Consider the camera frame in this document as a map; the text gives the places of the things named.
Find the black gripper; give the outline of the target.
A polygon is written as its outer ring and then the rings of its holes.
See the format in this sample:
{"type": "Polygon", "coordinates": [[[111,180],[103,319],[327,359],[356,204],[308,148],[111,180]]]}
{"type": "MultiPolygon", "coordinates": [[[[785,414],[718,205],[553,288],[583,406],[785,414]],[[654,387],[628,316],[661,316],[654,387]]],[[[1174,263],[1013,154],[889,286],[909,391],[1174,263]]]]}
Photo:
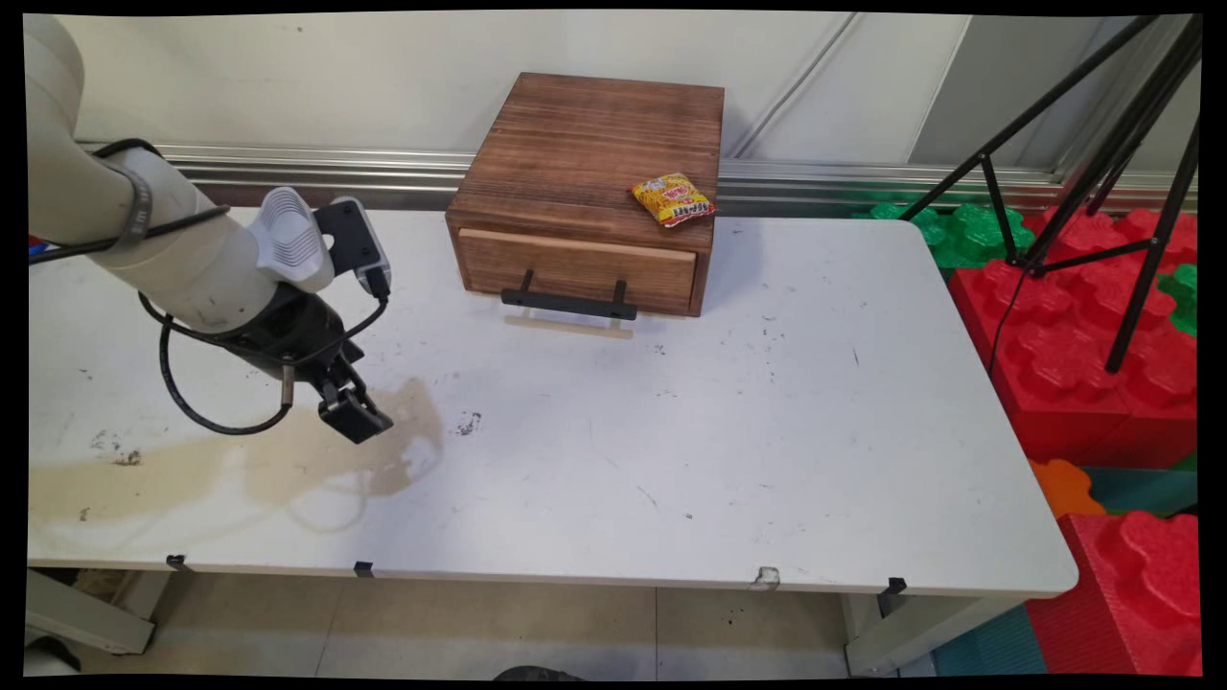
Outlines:
{"type": "Polygon", "coordinates": [[[253,320],[229,333],[228,351],[279,379],[292,361],[294,381],[321,384],[318,415],[337,433],[360,444],[387,432],[393,420],[369,397],[355,370],[360,346],[341,341],[344,322],[318,293],[279,287],[253,320]]]}

